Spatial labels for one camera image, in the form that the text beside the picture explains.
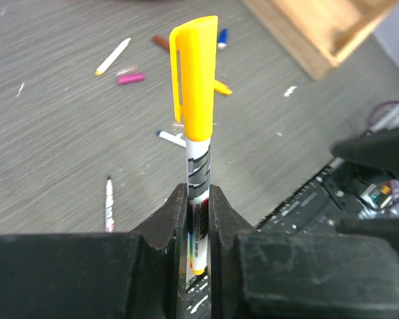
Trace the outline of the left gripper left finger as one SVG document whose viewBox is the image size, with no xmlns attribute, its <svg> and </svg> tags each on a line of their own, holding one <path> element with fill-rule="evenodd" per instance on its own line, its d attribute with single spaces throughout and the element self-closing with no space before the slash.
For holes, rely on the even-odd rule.
<svg viewBox="0 0 399 319">
<path fill-rule="evenodd" d="M 129 232 L 0 235 L 0 318 L 183 318 L 187 199 Z"/>
</svg>

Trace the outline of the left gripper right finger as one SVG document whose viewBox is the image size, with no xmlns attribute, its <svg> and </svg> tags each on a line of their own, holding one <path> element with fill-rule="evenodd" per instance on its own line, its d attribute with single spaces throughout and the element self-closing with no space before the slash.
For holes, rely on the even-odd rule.
<svg viewBox="0 0 399 319">
<path fill-rule="evenodd" d="M 263 233 L 212 186 L 209 239 L 212 318 L 399 318 L 399 219 Z"/>
</svg>

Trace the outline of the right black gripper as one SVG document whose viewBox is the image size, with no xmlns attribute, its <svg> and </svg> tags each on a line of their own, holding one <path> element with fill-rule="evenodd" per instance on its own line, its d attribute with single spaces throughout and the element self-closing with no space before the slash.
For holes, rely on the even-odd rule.
<svg viewBox="0 0 399 319">
<path fill-rule="evenodd" d="M 385 171 L 399 181 L 399 127 L 337 142 L 331 147 L 331 154 L 356 165 Z"/>
</svg>

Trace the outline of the brown marker pen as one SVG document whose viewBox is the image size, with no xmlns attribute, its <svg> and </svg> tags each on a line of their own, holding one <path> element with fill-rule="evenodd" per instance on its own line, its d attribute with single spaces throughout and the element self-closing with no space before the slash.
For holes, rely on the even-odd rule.
<svg viewBox="0 0 399 319">
<path fill-rule="evenodd" d="M 114 231 L 114 217 L 113 217 L 113 185 L 112 178 L 109 175 L 106 180 L 106 199 L 105 199 L 105 231 L 112 233 Z"/>
</svg>

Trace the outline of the yellow pen cap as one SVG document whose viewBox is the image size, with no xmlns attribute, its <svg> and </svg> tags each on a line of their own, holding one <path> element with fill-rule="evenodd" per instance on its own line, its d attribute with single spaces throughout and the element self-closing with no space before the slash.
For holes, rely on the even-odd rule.
<svg viewBox="0 0 399 319">
<path fill-rule="evenodd" d="M 169 36 L 174 116 L 194 142 L 211 138 L 218 16 L 175 27 Z"/>
</svg>

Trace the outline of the brown pen cap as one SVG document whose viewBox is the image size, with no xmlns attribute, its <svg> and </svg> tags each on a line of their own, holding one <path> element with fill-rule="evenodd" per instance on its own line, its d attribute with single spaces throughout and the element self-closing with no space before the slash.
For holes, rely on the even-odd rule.
<svg viewBox="0 0 399 319">
<path fill-rule="evenodd" d="M 154 35 L 152 37 L 152 42 L 161 47 L 167 53 L 170 51 L 170 45 L 167 38 L 163 37 L 162 35 Z"/>
</svg>

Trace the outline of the yellow marker pen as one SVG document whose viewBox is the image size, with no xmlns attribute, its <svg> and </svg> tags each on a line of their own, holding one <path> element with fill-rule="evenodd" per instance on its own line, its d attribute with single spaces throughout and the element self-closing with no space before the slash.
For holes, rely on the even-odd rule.
<svg viewBox="0 0 399 319">
<path fill-rule="evenodd" d="M 210 139 L 186 140 L 189 260 L 196 276 L 207 266 L 210 144 Z"/>
</svg>

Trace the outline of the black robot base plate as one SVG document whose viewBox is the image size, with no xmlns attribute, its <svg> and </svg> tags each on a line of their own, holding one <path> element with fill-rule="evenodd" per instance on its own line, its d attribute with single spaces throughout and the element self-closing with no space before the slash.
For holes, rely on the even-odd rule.
<svg viewBox="0 0 399 319">
<path fill-rule="evenodd" d="M 399 181 L 387 173 L 335 159 L 257 226 L 265 233 L 327 234 L 343 219 L 399 217 Z"/>
</svg>

